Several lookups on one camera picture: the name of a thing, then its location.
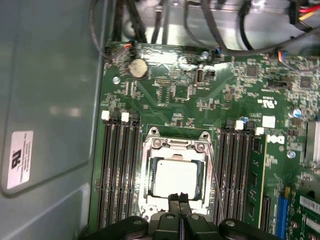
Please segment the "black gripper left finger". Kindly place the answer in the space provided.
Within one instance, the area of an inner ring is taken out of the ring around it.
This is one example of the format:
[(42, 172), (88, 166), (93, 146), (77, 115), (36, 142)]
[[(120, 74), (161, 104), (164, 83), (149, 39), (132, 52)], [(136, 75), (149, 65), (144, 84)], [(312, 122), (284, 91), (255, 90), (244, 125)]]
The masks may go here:
[(94, 233), (80, 237), (81, 240), (178, 240), (181, 216), (178, 214), (177, 193), (168, 196), (169, 212), (158, 212), (147, 221), (130, 216), (106, 226)]

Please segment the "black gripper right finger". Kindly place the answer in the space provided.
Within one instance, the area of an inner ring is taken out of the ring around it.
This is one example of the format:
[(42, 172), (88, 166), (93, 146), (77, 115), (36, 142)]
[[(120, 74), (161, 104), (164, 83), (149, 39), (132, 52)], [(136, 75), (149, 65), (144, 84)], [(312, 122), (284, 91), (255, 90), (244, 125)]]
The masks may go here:
[(278, 240), (271, 233), (263, 231), (248, 223), (234, 218), (226, 218), (218, 225), (206, 216), (192, 213), (189, 196), (179, 194), (179, 202), (183, 204), (181, 213), (184, 229), (189, 240)]

